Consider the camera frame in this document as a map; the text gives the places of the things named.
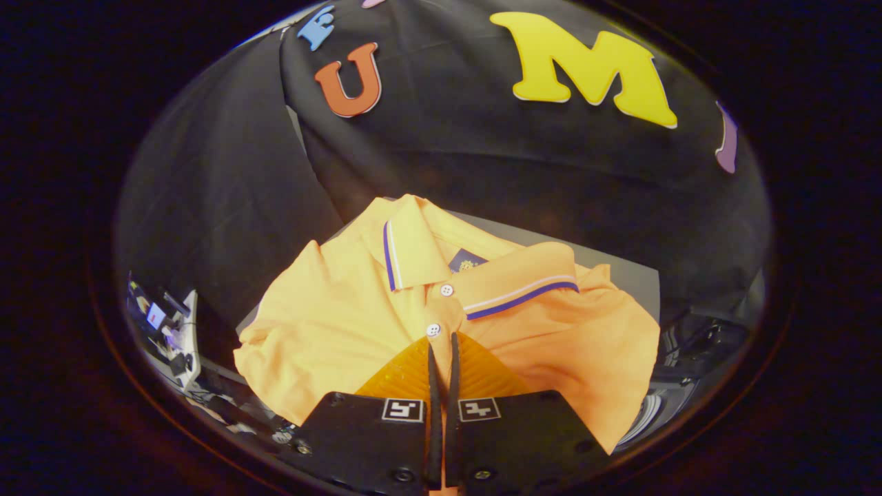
orange polo shirt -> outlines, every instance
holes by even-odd
[[[637,416],[659,339],[609,266],[578,266],[565,244],[505,241],[405,195],[307,244],[266,291],[235,364],[301,425],[324,394],[355,393],[422,338],[446,386],[453,332],[505,366],[489,370],[516,376],[483,393],[556,389],[607,453]]]

letter m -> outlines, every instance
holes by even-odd
[[[600,31],[590,49],[554,21],[526,12],[499,12],[490,16],[490,22],[508,28],[518,47],[524,79],[513,89],[521,100],[570,100],[570,88],[557,81],[557,62],[588,103],[600,105],[618,75],[622,93],[613,102],[619,110],[676,128],[676,115],[668,107],[653,54],[634,41]]]

black fabric backdrop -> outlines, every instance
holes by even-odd
[[[512,94],[518,51],[490,14],[539,13],[589,47],[602,29],[623,34],[581,7],[332,4],[334,31],[317,51],[295,36],[308,16],[231,51],[170,104],[123,190],[122,271],[180,297],[196,288],[232,327],[309,240],[324,241],[376,196],[410,192],[658,269],[663,320],[688,304],[725,310],[743,297],[771,233],[757,159],[741,130],[736,173],[722,170],[716,97],[659,50],[649,47],[675,130],[621,113],[618,79],[596,107],[559,68],[567,103]],[[344,88],[359,94],[346,57],[371,41],[380,101],[335,116],[314,75],[339,60]]]

blue stripe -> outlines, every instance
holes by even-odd
[[[541,295],[542,293],[544,293],[546,291],[551,291],[552,289],[558,289],[558,288],[575,289],[577,293],[579,292],[579,286],[576,286],[576,284],[574,282],[552,282],[551,284],[548,284],[547,286],[542,286],[539,289],[534,289],[534,290],[530,291],[529,293],[526,293],[526,295],[524,295],[522,297],[515,298],[510,302],[503,303],[503,304],[497,305],[497,306],[492,306],[492,307],[488,308],[487,310],[481,310],[479,312],[469,313],[466,315],[466,319],[468,319],[468,320],[479,319],[480,317],[486,317],[488,315],[492,315],[494,313],[498,313],[503,310],[508,310],[509,308],[512,308],[513,306],[517,306],[519,304],[524,303],[525,301],[527,301],[530,298],[538,297],[539,295]]]
[[[389,275],[389,289],[395,291],[395,277],[392,276],[392,261],[389,259],[389,238],[386,236],[386,226],[383,224],[383,251],[386,254],[386,274]]]

collar stripe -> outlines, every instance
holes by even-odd
[[[542,293],[545,293],[547,291],[551,291],[552,289],[559,289],[559,288],[575,289],[577,293],[579,292],[579,286],[576,286],[576,284],[574,282],[552,282],[551,284],[547,284],[545,286],[542,286],[541,288],[534,289],[534,290],[530,291],[529,293],[526,293],[526,295],[524,295],[522,297],[515,298],[510,302],[506,302],[506,303],[503,303],[503,304],[500,304],[497,306],[492,306],[486,310],[481,310],[479,312],[467,313],[466,320],[479,319],[480,317],[486,317],[488,315],[492,315],[494,313],[498,313],[503,310],[508,310],[509,308],[512,308],[513,306],[517,306],[519,304],[522,304],[529,299],[538,297]]]
[[[407,286],[404,285],[404,281],[401,279],[401,265],[398,263],[398,252],[395,250],[395,235],[392,233],[392,219],[387,223],[389,224],[389,245],[392,247],[392,262],[395,263],[395,274],[398,275],[398,287],[406,288]]]
[[[386,235],[386,226],[389,225],[389,222],[383,225],[383,251],[385,252],[386,258],[386,275],[389,276],[389,290],[395,291],[395,277],[392,276],[392,261],[389,260],[389,239]]]
[[[523,291],[526,291],[527,289],[533,288],[534,286],[539,286],[540,284],[543,284],[548,281],[553,281],[555,279],[566,279],[567,281],[572,281],[573,286],[575,286],[575,282],[576,282],[576,277],[573,275],[561,274],[561,275],[552,275],[551,277],[543,277],[538,281],[530,282],[527,286],[524,286],[523,288],[520,288],[520,289],[516,289],[516,290],[512,291],[511,293],[502,295],[501,297],[495,297],[495,298],[491,298],[486,301],[482,301],[480,303],[471,304],[469,306],[464,306],[464,307],[462,307],[462,309],[465,310],[466,312],[468,312],[469,310],[473,310],[474,308],[478,308],[479,306],[485,306],[486,304],[491,304],[491,303],[495,303],[497,301],[508,299],[510,297],[517,295],[520,292],[523,292]]]

